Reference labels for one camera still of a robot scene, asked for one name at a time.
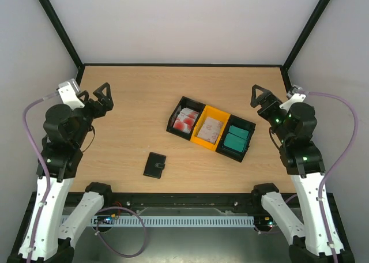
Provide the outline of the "red dotted card stack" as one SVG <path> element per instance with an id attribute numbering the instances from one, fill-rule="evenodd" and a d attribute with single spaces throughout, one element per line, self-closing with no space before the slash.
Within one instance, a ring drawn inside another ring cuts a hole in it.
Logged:
<path id="1" fill-rule="evenodd" d="M 175 118 L 173 128 L 189 134 L 198 116 L 199 113 L 197 111 L 194 111 L 190 108 L 183 108 L 180 110 L 178 116 Z"/>

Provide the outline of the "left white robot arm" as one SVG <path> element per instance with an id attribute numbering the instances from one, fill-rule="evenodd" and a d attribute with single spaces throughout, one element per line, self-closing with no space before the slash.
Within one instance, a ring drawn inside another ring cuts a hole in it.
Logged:
<path id="1" fill-rule="evenodd" d="M 27 113 L 33 106 L 57 96 L 62 100 L 46 111 L 43 123 L 46 135 L 41 149 L 30 129 L 25 129 L 38 159 L 37 193 L 27 231 L 21 237 L 22 244 L 8 256 L 8 262 L 72 262 L 76 244 L 92 217 L 110 202 L 111 186 L 92 182 L 74 211 L 65 222 L 61 221 L 67 195 L 84 155 L 83 142 L 95 130 L 92 122 L 114 107 L 109 83 L 102 84 L 93 94 L 95 99 L 71 79 L 24 110 L 22 121 L 27 126 Z"/>

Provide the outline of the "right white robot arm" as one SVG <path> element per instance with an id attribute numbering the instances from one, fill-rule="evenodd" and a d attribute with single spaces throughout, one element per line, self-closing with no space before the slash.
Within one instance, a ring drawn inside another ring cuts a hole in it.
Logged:
<path id="1" fill-rule="evenodd" d="M 292 212 L 273 183 L 254 186 L 252 207 L 270 214 L 288 242 L 291 262 L 354 262 L 345 236 L 334 223 L 325 187 L 328 172 L 312 141 L 315 109 L 305 103 L 300 87 L 293 87 L 287 97 L 282 102 L 271 91 L 253 85 L 250 105 L 259 108 L 258 115 L 280 140 L 280 159 L 295 187 L 302 218 Z"/>

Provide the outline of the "black leather card holder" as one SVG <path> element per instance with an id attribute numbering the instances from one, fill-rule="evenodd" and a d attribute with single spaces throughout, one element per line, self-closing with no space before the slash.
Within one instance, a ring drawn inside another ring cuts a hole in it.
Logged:
<path id="1" fill-rule="evenodd" d="M 160 179 L 165 169 L 166 156 L 150 152 L 144 168 L 144 176 Z"/>

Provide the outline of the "black bin with red cards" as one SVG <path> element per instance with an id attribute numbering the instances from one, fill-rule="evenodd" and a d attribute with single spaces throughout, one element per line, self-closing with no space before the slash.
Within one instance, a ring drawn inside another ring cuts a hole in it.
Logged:
<path id="1" fill-rule="evenodd" d="M 169 118 L 166 131 L 190 141 L 204 109 L 205 104 L 183 96 Z"/>

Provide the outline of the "white patterned card stack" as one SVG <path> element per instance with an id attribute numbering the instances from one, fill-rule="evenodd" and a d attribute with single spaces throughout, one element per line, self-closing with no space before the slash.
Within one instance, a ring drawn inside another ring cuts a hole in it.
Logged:
<path id="1" fill-rule="evenodd" d="M 197 137 L 211 144 L 215 144 L 223 127 L 223 123 L 212 117 L 206 117 Z"/>

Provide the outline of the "yellow bin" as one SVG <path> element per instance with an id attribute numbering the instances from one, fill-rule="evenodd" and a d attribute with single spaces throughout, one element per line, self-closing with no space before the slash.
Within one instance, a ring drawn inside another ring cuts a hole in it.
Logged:
<path id="1" fill-rule="evenodd" d="M 190 141 L 215 151 L 230 116 L 225 111 L 206 105 L 193 127 Z"/>

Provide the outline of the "teal card stack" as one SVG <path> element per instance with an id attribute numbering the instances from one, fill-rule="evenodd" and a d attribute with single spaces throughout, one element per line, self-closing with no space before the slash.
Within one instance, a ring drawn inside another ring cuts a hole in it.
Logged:
<path id="1" fill-rule="evenodd" d="M 246 150 L 249 134 L 248 130 L 231 125 L 226 134 L 223 147 L 235 152 L 243 153 Z"/>

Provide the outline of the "black bin with teal cards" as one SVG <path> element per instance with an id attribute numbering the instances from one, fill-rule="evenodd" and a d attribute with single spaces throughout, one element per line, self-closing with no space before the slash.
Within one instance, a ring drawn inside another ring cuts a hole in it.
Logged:
<path id="1" fill-rule="evenodd" d="M 253 122 L 230 115 L 216 152 L 241 163 L 250 146 L 255 127 Z"/>

